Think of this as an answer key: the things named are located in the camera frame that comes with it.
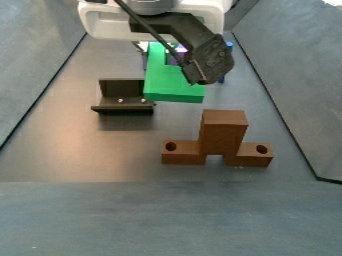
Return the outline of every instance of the green object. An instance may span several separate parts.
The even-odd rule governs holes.
[[[160,43],[150,43],[144,97],[148,101],[202,103],[203,85],[189,85],[179,66],[166,65],[166,49]]]

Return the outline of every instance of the gray wall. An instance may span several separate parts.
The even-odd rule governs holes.
[[[235,0],[237,6],[225,15],[225,30],[231,30],[259,0]]]
[[[261,0],[234,34],[322,178],[342,180],[342,11]]]
[[[76,0],[0,0],[0,146],[78,45]]]

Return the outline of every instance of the white robot part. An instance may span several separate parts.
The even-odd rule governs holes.
[[[214,33],[223,33],[225,13],[234,0],[175,0],[170,12],[191,13]],[[107,4],[79,0],[79,15],[88,34],[98,39],[156,41],[147,33],[132,33],[130,16],[114,0]],[[171,35],[162,35],[167,42],[177,42]]]

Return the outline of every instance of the bracket hole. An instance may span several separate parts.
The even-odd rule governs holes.
[[[167,151],[175,151],[177,150],[177,143],[175,142],[169,142],[166,144],[166,150]]]

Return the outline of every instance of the brown t-shaped block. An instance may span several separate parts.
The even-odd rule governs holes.
[[[267,143],[242,142],[249,127],[239,110],[203,110],[198,141],[164,141],[164,164],[203,165],[207,155],[223,155],[229,166],[267,167],[273,160]]]

